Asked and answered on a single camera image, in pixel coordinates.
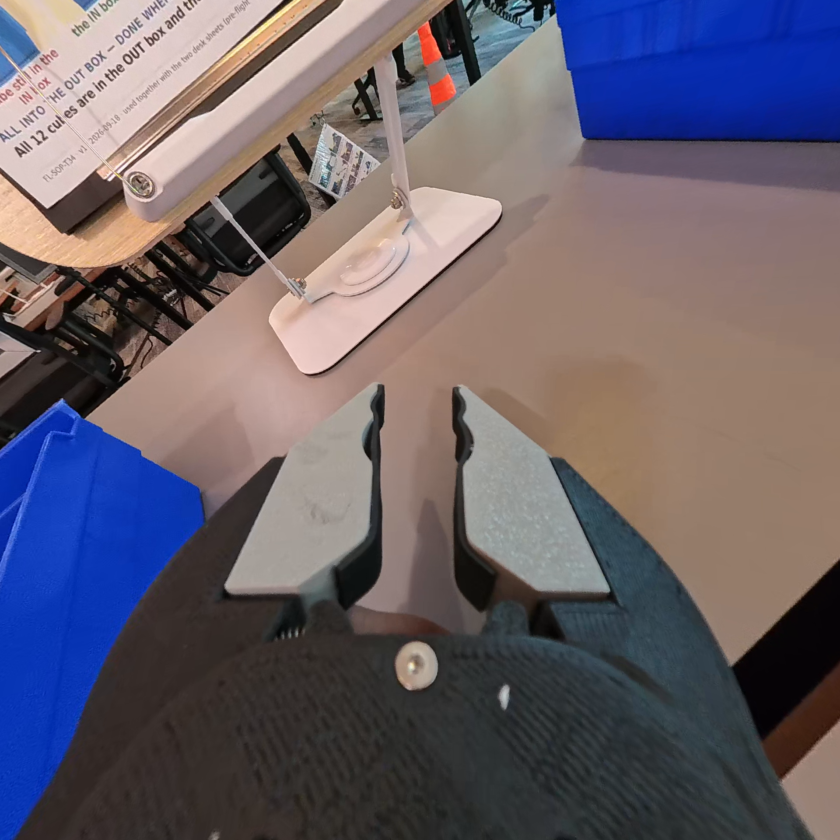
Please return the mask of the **orange traffic cone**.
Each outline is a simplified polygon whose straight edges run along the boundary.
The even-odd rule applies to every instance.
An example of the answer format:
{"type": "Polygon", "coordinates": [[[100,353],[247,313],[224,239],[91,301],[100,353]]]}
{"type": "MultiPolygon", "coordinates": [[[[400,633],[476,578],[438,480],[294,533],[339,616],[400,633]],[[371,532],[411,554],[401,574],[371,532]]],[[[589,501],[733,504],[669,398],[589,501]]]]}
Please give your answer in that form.
{"type": "Polygon", "coordinates": [[[430,100],[434,115],[438,115],[456,99],[457,90],[429,22],[424,23],[417,30],[417,35],[427,74],[430,100]]]}

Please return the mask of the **white document stand wooden board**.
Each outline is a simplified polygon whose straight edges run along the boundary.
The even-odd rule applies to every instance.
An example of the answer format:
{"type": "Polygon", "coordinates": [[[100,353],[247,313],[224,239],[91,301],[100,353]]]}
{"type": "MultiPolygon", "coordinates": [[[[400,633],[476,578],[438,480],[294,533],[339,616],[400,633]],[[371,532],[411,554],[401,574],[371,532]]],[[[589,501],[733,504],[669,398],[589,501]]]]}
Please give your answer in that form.
{"type": "Polygon", "coordinates": [[[392,168],[385,207],[287,290],[269,325],[300,373],[333,368],[501,218],[497,199],[412,188],[392,48],[450,2],[337,2],[298,20],[285,45],[250,57],[116,175],[84,184],[42,213],[2,176],[2,240],[74,269],[111,268],[151,249],[205,205],[231,223],[219,195],[289,130],[372,67],[392,168]]]}

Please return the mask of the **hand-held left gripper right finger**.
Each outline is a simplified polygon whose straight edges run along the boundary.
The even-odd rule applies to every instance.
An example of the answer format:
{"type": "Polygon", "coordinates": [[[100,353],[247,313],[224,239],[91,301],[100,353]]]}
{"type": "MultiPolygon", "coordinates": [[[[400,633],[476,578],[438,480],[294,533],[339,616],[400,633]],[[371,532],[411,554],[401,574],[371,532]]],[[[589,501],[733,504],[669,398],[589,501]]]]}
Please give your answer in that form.
{"type": "Polygon", "coordinates": [[[549,454],[464,385],[456,436],[455,581],[477,611],[600,602],[611,588],[549,454]]]}

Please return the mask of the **printed picture sheet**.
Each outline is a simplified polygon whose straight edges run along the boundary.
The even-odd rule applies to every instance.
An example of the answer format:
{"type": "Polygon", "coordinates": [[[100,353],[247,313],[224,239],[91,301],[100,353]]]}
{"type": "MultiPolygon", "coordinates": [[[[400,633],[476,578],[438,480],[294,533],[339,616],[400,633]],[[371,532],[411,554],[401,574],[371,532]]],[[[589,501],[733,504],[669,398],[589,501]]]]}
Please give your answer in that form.
{"type": "Polygon", "coordinates": [[[379,166],[375,157],[325,122],[308,180],[323,195],[340,200],[379,166]]]}

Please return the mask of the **printed instruction sheet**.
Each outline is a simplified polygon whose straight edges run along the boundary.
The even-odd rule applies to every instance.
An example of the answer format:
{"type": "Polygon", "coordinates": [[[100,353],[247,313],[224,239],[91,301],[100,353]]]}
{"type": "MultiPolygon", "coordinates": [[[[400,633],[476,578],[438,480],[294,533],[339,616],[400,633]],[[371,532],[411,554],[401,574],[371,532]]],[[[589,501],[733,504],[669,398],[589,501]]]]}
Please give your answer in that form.
{"type": "Polygon", "coordinates": [[[109,179],[337,2],[2,2],[2,176],[42,213],[109,179]]]}

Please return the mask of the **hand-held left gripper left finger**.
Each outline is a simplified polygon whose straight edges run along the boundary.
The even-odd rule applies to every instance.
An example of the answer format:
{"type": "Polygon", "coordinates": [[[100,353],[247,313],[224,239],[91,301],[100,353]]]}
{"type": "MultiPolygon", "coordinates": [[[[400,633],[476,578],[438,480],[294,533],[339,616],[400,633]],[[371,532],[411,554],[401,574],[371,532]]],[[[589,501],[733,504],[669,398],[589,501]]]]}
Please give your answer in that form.
{"type": "Polygon", "coordinates": [[[234,597],[348,608],[382,570],[380,432],[373,383],[291,447],[225,582],[234,597]]]}

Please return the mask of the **black office chair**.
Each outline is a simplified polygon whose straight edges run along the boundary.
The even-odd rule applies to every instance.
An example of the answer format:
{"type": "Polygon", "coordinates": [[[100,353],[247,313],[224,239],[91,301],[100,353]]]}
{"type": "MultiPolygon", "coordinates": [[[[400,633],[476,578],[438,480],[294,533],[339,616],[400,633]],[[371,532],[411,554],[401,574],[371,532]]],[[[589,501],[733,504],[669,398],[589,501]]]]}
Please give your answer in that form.
{"type": "Polygon", "coordinates": [[[64,402],[88,417],[128,378],[122,357],[110,340],[70,317],[51,330],[27,330],[2,314],[2,445],[64,402]]]}
{"type": "Polygon", "coordinates": [[[273,150],[224,189],[219,198],[234,217],[213,204],[188,218],[176,238],[210,267],[249,277],[305,228],[312,210],[297,178],[273,150]]]}

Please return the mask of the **blue plastic bin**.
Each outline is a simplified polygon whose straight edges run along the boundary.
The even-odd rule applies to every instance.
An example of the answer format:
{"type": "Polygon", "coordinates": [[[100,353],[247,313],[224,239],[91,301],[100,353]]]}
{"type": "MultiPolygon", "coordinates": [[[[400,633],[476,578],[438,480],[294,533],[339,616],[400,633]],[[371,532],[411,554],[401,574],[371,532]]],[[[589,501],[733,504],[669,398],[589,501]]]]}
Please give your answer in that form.
{"type": "Polygon", "coordinates": [[[838,1],[561,1],[588,140],[839,140],[838,1]]]}
{"type": "Polygon", "coordinates": [[[1,454],[1,837],[63,760],[134,607],[204,524],[201,491],[59,401],[1,454]]]}

